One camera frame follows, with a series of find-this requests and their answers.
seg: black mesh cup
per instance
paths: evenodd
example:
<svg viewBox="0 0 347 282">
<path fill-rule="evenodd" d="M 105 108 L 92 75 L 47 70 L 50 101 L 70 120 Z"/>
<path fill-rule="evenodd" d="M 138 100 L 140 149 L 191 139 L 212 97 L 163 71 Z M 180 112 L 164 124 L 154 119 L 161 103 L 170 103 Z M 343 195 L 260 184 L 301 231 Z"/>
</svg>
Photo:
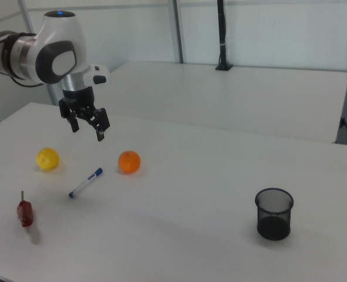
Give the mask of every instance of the black mesh cup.
<svg viewBox="0 0 347 282">
<path fill-rule="evenodd" d="M 263 189 L 256 195 L 257 231 L 268 240 L 282 240 L 290 234 L 292 196 L 278 188 Z"/>
</svg>

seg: yellow lemon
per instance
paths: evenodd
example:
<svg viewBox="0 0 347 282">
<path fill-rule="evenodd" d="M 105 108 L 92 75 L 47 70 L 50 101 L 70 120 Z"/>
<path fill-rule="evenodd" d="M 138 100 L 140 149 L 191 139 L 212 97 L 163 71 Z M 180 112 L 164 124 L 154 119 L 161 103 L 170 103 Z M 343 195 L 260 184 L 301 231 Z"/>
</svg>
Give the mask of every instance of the yellow lemon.
<svg viewBox="0 0 347 282">
<path fill-rule="evenodd" d="M 53 169 L 57 167 L 58 162 L 58 153 L 52 148 L 44 148 L 36 155 L 36 163 L 42 169 Z"/>
</svg>

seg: tabletop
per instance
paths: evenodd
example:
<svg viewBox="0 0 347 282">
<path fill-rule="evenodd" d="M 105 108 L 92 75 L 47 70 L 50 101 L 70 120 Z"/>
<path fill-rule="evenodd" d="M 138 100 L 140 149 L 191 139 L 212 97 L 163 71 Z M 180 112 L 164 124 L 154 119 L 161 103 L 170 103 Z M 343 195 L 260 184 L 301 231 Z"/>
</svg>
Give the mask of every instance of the tabletop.
<svg viewBox="0 0 347 282">
<path fill-rule="evenodd" d="M 347 73 L 128 62 L 96 87 L 116 115 L 333 143 Z"/>
<path fill-rule="evenodd" d="M 109 115 L 105 139 L 56 106 L 0 123 L 0 277 L 35 281 L 347 281 L 347 146 Z M 60 155 L 45 172 L 43 147 Z M 119 171 L 121 152 L 141 167 Z M 68 193 L 98 167 L 79 196 Z M 254 197 L 294 199 L 282 241 L 256 230 Z M 35 220 L 22 228 L 20 192 Z"/>
</svg>

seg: orange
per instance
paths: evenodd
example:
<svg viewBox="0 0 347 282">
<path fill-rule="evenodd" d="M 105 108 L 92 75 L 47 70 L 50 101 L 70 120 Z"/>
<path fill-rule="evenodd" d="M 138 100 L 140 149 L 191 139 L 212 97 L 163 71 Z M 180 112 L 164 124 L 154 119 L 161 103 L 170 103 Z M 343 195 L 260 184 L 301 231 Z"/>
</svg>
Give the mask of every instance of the orange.
<svg viewBox="0 0 347 282">
<path fill-rule="evenodd" d="M 36 155 L 36 163 L 42 169 L 53 169 L 57 167 L 58 162 L 58 153 L 52 148 L 44 148 Z"/>
<path fill-rule="evenodd" d="M 134 151 L 122 152 L 118 161 L 120 169 L 125 173 L 135 172 L 141 164 L 141 159 Z"/>
</svg>

